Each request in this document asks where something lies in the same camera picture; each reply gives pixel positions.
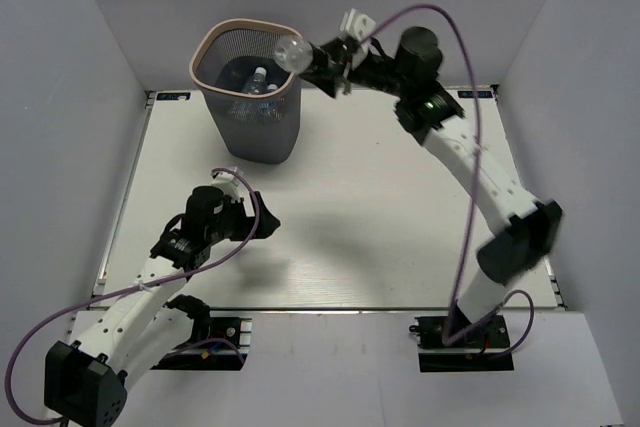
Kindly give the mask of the clear bottle black label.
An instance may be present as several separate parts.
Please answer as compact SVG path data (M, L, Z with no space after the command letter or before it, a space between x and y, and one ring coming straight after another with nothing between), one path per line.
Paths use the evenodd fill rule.
M326 55L319 47L294 35L282 36L276 41L273 58L279 67L293 74L326 64Z

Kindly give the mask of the clear bottle red label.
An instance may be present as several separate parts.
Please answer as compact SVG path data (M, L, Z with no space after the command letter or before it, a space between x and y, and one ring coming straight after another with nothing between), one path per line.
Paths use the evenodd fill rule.
M258 124L280 122L286 114L286 108L279 100L263 102L254 111L254 121Z

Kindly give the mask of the white bottle blue orange label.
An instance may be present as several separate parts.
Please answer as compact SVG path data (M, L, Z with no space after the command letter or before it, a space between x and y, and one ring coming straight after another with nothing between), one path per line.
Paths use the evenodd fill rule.
M227 111L227 116L236 122L250 122L253 118L253 105L244 100L234 101Z

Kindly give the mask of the clear bottle white cap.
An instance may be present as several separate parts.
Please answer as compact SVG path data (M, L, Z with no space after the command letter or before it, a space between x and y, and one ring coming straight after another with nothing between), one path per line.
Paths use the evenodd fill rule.
M251 96L265 94L268 87L266 77L267 70L264 67L257 67L252 76L245 81L241 92Z

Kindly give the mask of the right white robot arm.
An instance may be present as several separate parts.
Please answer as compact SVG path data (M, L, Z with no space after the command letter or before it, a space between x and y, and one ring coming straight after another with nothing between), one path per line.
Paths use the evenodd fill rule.
M432 31L406 29L392 56L374 38L341 34L323 45L298 40L292 53L277 59L330 97L351 85L395 97L404 131L468 193L470 213L482 215L490 237L477 250L470 284L461 288L454 281L449 323L459 343L477 344L511 289L550 254L562 208L529 192L482 145L481 121L469 120L439 81L443 54Z

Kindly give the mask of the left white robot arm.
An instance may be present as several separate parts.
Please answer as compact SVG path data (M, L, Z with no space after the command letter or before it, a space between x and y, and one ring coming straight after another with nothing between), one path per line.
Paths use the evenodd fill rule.
M248 215L234 185L200 186L150 250L135 289L73 342L45 357L44 404L81 426L111 426L129 390L172 349L199 346L211 334L210 307L181 290L222 241L266 239L281 225L255 198Z

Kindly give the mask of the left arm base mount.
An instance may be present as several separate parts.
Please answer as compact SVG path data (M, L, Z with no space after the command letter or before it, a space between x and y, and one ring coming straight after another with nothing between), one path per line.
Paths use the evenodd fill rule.
M239 372L247 360L252 319L210 313L194 324L191 337L166 354L158 371Z

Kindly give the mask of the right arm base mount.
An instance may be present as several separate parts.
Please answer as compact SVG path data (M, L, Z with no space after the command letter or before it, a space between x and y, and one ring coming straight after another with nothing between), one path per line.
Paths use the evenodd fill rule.
M512 354L499 356L511 346L502 315L462 339L445 346L442 330L445 316L416 317L409 334L417 341L421 373L487 373L514 370Z

